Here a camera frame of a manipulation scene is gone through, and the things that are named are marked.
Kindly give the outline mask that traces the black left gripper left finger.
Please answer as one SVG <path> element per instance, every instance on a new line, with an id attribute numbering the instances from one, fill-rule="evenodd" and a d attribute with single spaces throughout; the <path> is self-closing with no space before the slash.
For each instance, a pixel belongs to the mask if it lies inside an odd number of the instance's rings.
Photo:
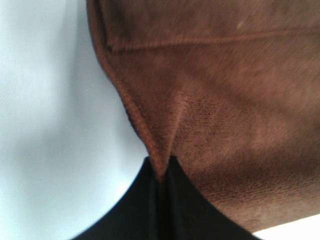
<path id="1" fill-rule="evenodd" d="M 159 240 L 158 188 L 149 159 L 114 207 L 76 240 Z"/>

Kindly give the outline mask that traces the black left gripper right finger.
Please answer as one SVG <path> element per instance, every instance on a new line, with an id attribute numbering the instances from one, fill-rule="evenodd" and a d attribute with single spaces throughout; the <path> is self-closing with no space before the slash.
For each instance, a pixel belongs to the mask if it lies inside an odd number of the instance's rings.
<path id="1" fill-rule="evenodd" d="M 209 203 L 171 156 L 158 189 L 158 239 L 255 240 L 256 236 Z"/>

